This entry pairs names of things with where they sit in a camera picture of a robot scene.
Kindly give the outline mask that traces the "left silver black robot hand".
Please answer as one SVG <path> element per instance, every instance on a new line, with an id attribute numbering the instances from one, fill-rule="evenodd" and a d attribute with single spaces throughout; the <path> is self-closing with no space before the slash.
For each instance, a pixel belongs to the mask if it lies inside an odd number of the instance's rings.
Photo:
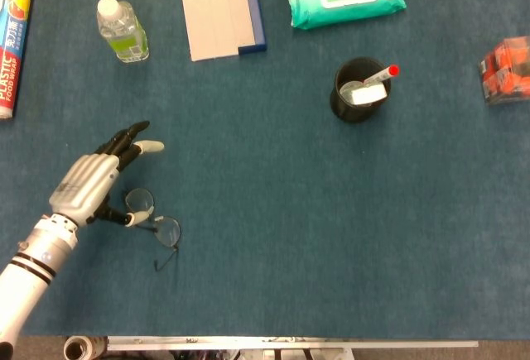
<path id="1" fill-rule="evenodd" d="M 163 151 L 163 142 L 136 141 L 137 134 L 149 126 L 136 122 L 118 131 L 94 152 L 81 156 L 68 170 L 52 193 L 49 204 L 78 227 L 102 219 L 131 227 L 147 220 L 147 211 L 120 212 L 108 205 L 109 193 L 120 173 L 139 156 Z"/>

